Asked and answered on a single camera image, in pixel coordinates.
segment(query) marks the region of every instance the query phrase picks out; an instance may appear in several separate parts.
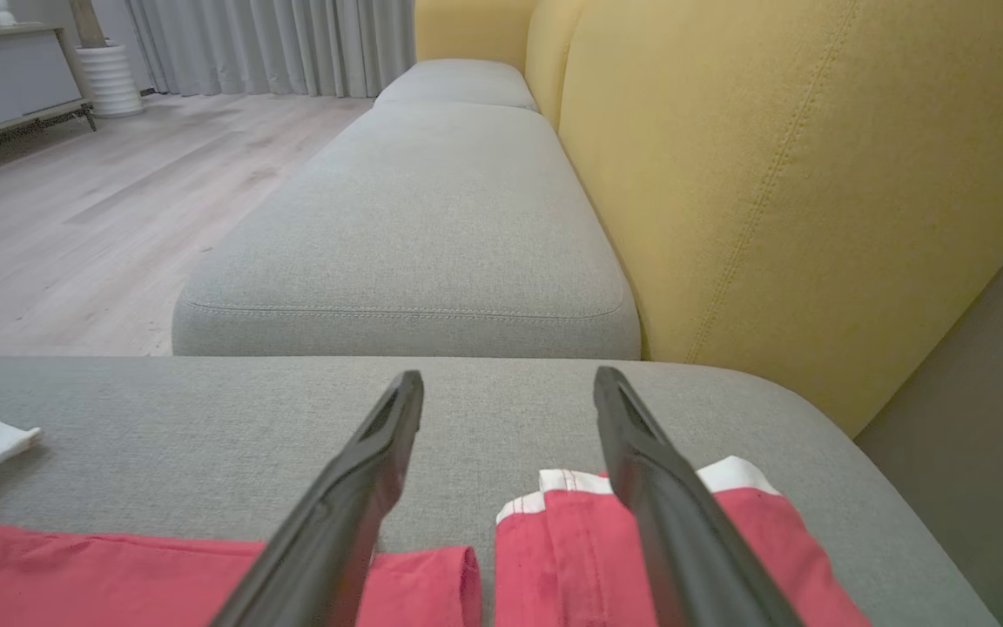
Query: yellow fabric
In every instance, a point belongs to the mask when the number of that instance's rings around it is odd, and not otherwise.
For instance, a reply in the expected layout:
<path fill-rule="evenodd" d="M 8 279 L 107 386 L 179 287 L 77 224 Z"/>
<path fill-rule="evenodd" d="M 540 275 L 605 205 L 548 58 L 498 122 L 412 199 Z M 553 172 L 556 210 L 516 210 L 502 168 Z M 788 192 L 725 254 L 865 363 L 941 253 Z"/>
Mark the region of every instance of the yellow fabric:
<path fill-rule="evenodd" d="M 542 114 L 554 128 L 560 126 L 560 102 L 565 92 L 565 69 L 575 24 L 588 0 L 541 0 L 529 24 L 525 55 L 525 82 Z"/>
<path fill-rule="evenodd" d="M 1003 263 L 1003 1 L 592 0 L 560 135 L 646 354 L 855 435 Z"/>
<path fill-rule="evenodd" d="M 537 0 L 415 0 L 417 60 L 486 59 L 525 70 Z"/>

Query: floor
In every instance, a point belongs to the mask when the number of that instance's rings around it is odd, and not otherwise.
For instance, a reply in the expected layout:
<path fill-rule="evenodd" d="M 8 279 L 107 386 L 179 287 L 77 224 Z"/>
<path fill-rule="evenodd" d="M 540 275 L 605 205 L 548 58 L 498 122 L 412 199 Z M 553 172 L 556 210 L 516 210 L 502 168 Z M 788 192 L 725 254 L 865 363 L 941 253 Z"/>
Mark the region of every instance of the floor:
<path fill-rule="evenodd" d="M 190 271 L 371 100 L 150 95 L 0 141 L 0 354 L 169 354 Z"/>

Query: curtain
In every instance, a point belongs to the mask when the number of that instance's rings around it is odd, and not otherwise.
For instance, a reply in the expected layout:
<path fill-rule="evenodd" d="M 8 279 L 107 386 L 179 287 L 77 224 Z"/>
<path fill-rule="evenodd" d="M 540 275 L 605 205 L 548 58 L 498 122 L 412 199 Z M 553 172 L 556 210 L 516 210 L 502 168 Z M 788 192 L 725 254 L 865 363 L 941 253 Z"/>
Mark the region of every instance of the curtain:
<path fill-rule="evenodd" d="M 377 95 L 415 61 L 413 0 L 126 0 L 162 94 Z"/>

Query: wall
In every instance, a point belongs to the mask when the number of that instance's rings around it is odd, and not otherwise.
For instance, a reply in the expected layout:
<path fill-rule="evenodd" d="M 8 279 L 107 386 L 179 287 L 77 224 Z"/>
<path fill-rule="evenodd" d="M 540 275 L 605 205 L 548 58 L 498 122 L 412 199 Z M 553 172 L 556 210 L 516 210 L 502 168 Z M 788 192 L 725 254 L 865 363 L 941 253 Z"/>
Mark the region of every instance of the wall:
<path fill-rule="evenodd" d="M 1003 269 L 857 443 L 1003 618 Z"/>
<path fill-rule="evenodd" d="M 134 23 L 130 20 L 126 3 L 123 0 L 92 0 L 92 3 L 95 6 L 95 14 L 99 16 L 99 25 L 102 27 L 103 35 L 115 43 L 122 43 L 126 46 L 130 70 L 134 72 L 134 83 L 138 89 L 151 87 L 149 71 L 146 69 L 141 47 L 136 41 Z M 72 43 L 79 43 L 79 38 L 76 35 L 76 23 L 72 20 L 72 11 L 68 6 L 68 0 L 13 0 L 10 4 L 10 10 L 20 23 L 36 21 L 37 23 L 62 25 L 64 31 L 68 33 L 68 39 Z"/>

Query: red cloth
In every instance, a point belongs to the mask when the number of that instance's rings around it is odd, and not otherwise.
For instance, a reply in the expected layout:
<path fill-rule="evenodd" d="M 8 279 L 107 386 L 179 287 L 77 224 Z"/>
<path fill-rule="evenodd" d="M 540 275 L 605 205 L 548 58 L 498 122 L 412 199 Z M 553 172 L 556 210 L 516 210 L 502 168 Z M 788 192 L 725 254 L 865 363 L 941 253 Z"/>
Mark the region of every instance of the red cloth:
<path fill-rule="evenodd" d="M 202 626 L 263 544 L 0 527 L 0 627 Z M 478 627 L 473 549 L 378 555 L 358 625 Z"/>
<path fill-rule="evenodd" d="M 799 512 L 767 484 L 728 479 L 714 498 L 803 623 L 868 627 Z M 542 472 L 542 492 L 498 515 L 496 549 L 497 627 L 657 626 L 636 520 L 604 478 Z"/>

